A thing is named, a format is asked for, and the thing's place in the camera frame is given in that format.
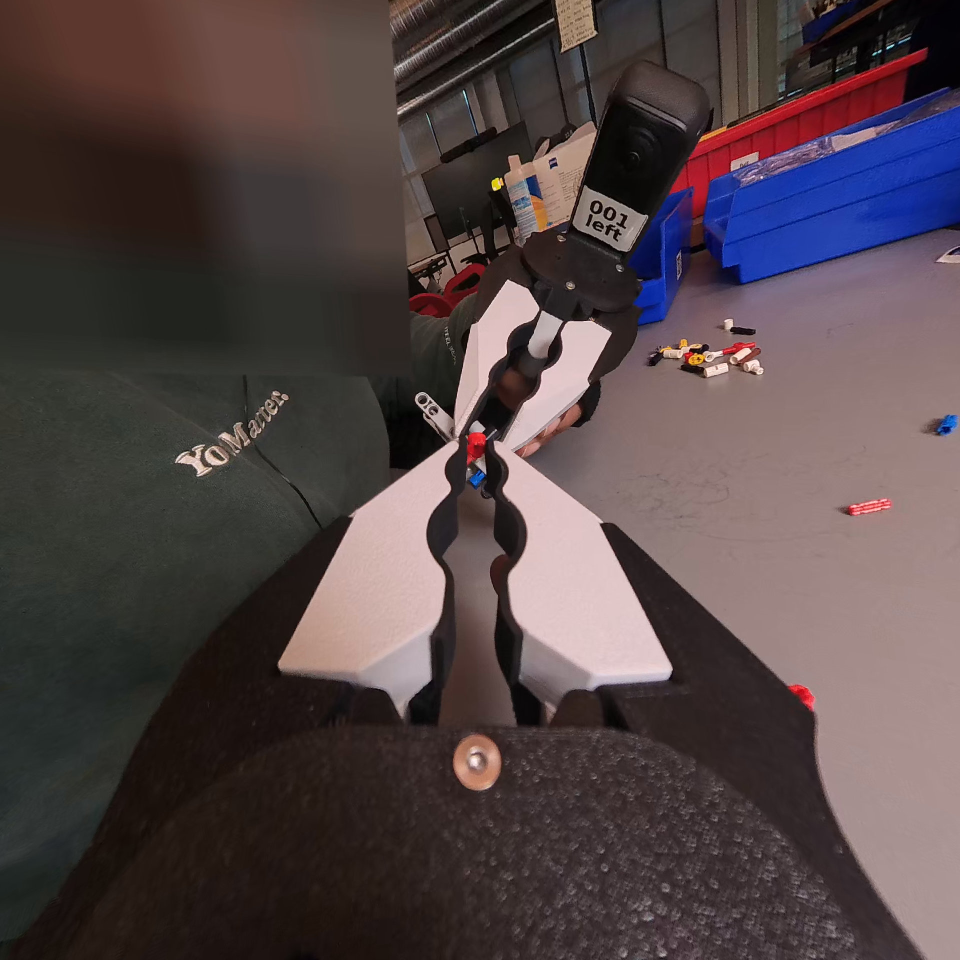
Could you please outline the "red plastic container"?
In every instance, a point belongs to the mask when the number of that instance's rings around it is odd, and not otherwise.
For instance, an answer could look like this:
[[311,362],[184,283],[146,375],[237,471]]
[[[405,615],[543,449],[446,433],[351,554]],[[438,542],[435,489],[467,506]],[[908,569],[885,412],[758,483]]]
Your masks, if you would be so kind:
[[479,282],[488,268],[488,264],[483,262],[467,263],[442,287],[425,284],[426,281],[437,281],[447,265],[448,258],[437,255],[407,270],[411,312],[432,318],[449,318],[456,306],[476,294]]

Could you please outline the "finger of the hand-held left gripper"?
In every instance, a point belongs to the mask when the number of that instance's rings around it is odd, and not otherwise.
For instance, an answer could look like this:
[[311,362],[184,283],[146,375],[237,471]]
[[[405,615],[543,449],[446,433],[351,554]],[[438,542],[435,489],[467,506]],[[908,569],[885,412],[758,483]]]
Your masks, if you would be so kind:
[[[518,366],[522,349],[526,348],[528,327],[536,324],[523,325],[510,339],[513,366]],[[517,421],[508,422],[512,412],[502,402],[507,398],[505,388],[510,382],[510,372],[504,374],[498,386],[498,398],[492,397],[507,410],[506,414],[492,414],[490,417],[490,425],[500,431],[498,438],[494,439],[500,447],[516,450],[524,446],[553,419],[580,402],[590,387],[594,367],[612,336],[610,330],[590,319],[570,321],[558,328],[556,334],[548,350],[549,356],[542,358],[543,373],[538,388],[524,402]]]
[[458,437],[477,421],[490,398],[498,398],[498,386],[506,373],[510,382],[503,404],[516,422],[524,402],[539,388],[544,359],[523,347],[517,366],[510,361],[511,339],[521,328],[535,323],[540,308],[533,294],[516,282],[506,281],[469,330],[454,404],[454,427]]

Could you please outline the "large blue storage bin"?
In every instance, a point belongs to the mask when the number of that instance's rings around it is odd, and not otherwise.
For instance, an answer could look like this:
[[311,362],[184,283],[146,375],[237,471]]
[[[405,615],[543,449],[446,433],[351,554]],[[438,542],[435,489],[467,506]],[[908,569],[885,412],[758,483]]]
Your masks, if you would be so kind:
[[748,283],[958,220],[959,91],[944,89],[714,179],[702,228]]

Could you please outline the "red storage bin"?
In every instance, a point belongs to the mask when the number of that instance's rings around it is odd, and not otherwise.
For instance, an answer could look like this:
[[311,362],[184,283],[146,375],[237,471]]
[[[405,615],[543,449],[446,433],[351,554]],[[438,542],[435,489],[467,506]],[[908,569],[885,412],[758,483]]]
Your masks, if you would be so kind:
[[900,106],[908,71],[921,65],[928,53],[922,49],[908,54],[706,134],[672,192],[693,189],[693,215],[702,216],[712,181]]

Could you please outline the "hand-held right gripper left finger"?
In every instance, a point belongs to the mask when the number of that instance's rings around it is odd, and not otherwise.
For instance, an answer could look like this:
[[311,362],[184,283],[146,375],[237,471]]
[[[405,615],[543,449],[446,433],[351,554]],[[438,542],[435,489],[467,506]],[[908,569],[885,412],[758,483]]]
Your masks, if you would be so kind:
[[383,691],[399,712],[440,695],[455,646],[445,555],[460,495],[452,440],[356,510],[278,670]]

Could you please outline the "paper note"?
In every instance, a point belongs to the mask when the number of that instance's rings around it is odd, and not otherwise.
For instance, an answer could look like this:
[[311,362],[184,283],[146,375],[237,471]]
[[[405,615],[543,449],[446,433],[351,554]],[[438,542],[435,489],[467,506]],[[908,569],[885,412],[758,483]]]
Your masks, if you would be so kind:
[[598,36],[594,1],[552,1],[551,4],[561,53],[568,53]]

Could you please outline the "small blue storage bin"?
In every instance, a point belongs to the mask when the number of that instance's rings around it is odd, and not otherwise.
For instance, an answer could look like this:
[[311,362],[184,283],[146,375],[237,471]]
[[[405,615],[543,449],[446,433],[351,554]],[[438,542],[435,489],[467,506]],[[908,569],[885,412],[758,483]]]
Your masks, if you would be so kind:
[[634,302],[640,327],[666,319],[690,268],[692,188],[669,195],[630,258],[641,282]]

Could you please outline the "cluster of white lego connectors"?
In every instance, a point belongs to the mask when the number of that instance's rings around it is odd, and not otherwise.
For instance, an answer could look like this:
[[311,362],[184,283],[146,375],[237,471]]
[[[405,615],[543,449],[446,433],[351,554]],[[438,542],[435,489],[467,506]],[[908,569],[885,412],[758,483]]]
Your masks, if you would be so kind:
[[683,373],[701,379],[723,377],[732,371],[757,378],[763,376],[757,328],[726,318],[719,330],[728,335],[728,341],[712,346],[708,342],[680,338],[650,351],[646,364],[655,367],[664,362],[675,363]]

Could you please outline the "person's left hand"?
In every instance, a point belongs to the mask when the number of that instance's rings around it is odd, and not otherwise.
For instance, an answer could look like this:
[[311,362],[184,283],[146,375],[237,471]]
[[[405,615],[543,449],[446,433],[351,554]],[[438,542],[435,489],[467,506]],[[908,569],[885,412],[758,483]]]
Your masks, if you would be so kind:
[[585,414],[584,405],[579,401],[571,405],[562,415],[553,418],[533,438],[521,447],[518,447],[514,452],[521,458],[528,459],[560,435],[574,427],[580,426],[584,417],[589,419],[590,414]]

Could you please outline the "person in green sweatshirt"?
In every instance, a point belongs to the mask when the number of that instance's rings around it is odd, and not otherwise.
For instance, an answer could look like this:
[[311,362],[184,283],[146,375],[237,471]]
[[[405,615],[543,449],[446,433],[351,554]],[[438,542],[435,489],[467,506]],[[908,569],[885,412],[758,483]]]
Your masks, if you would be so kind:
[[2,370],[2,942],[79,861],[184,663],[389,481],[366,377]]

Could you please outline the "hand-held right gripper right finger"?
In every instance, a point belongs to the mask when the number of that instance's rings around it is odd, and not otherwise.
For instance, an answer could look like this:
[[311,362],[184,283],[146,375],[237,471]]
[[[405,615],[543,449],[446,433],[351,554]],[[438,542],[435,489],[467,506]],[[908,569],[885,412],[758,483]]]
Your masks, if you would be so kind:
[[509,682],[558,706],[571,691],[668,681],[673,665],[601,519],[503,442],[490,479],[510,557],[504,617],[519,640]]

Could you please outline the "white blue wipes box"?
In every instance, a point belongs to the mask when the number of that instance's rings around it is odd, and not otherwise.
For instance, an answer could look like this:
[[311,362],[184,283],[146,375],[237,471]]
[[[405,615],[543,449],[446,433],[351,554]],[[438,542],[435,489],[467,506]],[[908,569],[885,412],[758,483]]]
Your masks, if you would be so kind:
[[547,228],[568,222],[591,158],[597,127],[589,121],[556,146],[539,146],[534,154],[534,175],[543,200]]

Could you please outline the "black monitor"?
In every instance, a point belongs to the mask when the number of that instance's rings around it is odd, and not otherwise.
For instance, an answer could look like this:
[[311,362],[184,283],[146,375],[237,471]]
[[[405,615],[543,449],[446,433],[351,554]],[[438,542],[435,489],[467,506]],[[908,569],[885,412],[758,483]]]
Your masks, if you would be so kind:
[[442,153],[420,176],[444,239],[477,230],[492,183],[505,176],[510,156],[530,162],[533,148],[525,121],[498,132],[491,127]]

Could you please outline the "grey lego gear assembly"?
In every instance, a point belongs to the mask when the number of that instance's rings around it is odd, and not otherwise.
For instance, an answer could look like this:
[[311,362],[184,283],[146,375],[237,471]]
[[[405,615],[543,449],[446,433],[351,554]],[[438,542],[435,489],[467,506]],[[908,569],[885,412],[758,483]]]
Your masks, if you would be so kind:
[[[453,417],[448,414],[431,395],[425,391],[420,391],[415,395],[414,401],[426,425],[437,434],[440,440],[445,444],[456,440]],[[465,436],[468,437],[468,435],[474,431],[482,431],[486,435],[486,450],[487,446],[493,440],[497,439],[500,433],[497,427],[485,426],[480,421],[474,421]],[[471,465],[467,464],[467,455],[465,455],[465,464],[465,479],[468,485],[479,493],[482,498],[492,498],[493,495],[487,487],[486,452],[478,461]]]

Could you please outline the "white spray bottle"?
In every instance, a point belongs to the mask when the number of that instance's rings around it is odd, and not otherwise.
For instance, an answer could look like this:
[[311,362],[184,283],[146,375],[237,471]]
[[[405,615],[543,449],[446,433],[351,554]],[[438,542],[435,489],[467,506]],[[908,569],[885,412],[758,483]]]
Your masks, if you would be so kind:
[[505,186],[516,223],[517,246],[549,227],[543,192],[533,162],[523,163],[518,154],[509,155]]

